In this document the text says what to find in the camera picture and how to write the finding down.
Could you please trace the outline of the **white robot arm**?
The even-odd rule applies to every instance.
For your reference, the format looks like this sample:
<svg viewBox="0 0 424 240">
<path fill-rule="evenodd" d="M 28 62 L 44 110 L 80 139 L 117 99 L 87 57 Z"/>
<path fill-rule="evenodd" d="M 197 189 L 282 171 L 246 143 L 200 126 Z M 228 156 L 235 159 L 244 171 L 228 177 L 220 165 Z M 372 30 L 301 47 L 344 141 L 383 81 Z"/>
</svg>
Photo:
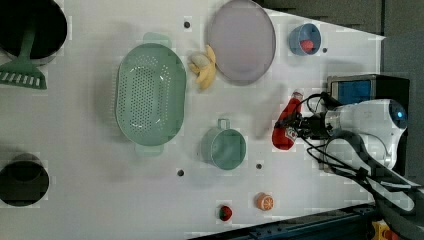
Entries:
<svg viewBox="0 0 424 240">
<path fill-rule="evenodd" d="M 328 101 L 325 112 L 301 114 L 304 102 L 289 101 L 275 122 L 272 143 L 288 150 L 298 139 L 334 174 L 372 194 L 383 219 L 406 240 L 423 240 L 423 187 L 393 171 L 407 114 L 391 99 L 342 105 Z"/>
</svg>

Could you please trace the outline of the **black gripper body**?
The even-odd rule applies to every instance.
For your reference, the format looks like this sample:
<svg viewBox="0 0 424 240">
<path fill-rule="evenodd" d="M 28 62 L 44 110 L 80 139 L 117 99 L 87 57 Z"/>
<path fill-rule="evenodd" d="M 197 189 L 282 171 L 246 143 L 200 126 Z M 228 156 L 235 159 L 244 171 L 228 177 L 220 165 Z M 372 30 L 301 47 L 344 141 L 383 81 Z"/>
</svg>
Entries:
<svg viewBox="0 0 424 240">
<path fill-rule="evenodd" d="M 296 130 L 297 138 L 324 140 L 329 137 L 322 114 L 315 114 L 310 117 L 303 117 L 299 114 L 293 127 Z"/>
</svg>

